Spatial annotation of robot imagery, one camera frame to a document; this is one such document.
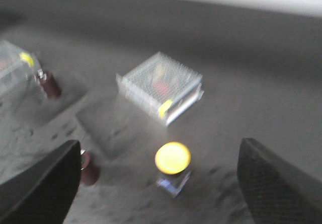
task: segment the brown cylinder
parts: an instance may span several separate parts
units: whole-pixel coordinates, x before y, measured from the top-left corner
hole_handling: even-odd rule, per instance
[[[82,153],[82,174],[80,181],[87,186],[94,185],[100,176],[100,169],[93,164],[91,155],[84,151]]]
[[[40,77],[39,74],[36,74],[35,78],[43,91],[46,93],[48,99],[60,97],[61,89],[50,70],[44,70],[43,77]]]

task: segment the gray floor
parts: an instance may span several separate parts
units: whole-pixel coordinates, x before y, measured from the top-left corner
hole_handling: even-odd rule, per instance
[[[0,99],[0,182],[67,139],[102,175],[80,186],[65,223],[252,223],[236,180],[253,137],[322,181],[322,20],[175,0],[0,0],[0,37],[53,70],[63,96],[35,83]],[[118,96],[125,74],[163,51],[204,75],[205,94],[167,129]],[[194,173],[171,199],[153,157],[185,143]]]

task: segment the yellow button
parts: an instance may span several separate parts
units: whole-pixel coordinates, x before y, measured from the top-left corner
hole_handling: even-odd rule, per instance
[[[155,154],[155,165],[163,173],[174,175],[190,164],[189,149],[180,142],[168,142]]]

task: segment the transparent box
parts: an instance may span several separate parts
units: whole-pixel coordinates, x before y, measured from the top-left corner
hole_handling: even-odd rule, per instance
[[[39,69],[35,56],[7,41],[0,41],[0,96]]]
[[[161,52],[116,80],[122,95],[165,126],[203,95],[202,75]]]

